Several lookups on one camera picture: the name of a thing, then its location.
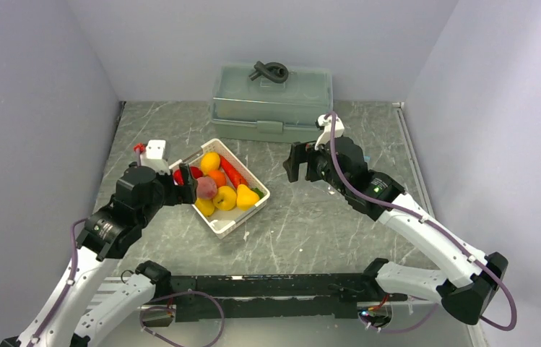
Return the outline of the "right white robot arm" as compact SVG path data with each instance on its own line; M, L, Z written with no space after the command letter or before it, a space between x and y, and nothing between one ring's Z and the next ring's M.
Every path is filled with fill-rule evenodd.
M476 325L500 290L508 260L486 253L446 230L427 214L390 175L368 167L362 149L349 137L335 141L336 162L328 145L295 142L283 166L289 181L306 165L307 181L325 181L354 210L396 231L419 249L437 270L405 267L375 259L363 272L362 290L371 300L407 294L440 304L453 318Z

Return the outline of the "pink peach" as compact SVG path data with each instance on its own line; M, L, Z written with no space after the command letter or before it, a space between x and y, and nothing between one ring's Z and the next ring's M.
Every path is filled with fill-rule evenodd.
M208 176L197 179L196 196L199 199L211 200L217 194L215 180Z

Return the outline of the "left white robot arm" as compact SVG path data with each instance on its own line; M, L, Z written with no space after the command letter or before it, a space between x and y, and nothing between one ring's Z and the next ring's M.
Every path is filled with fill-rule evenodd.
M1 346L69 346L100 284L157 212L196 201L197 181L189 165L179 164L178 171L182 185L175 183L171 170L130 165L108 204L82 219L80 233L71 235L71 260L36 318L19 335L3 339Z

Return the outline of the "yellow apple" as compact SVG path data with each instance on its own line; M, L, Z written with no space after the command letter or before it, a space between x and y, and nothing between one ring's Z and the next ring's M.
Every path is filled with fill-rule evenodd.
M214 206L218 210L229 211L236 206L237 193L234 188L222 186L217 189L216 195L212 198Z

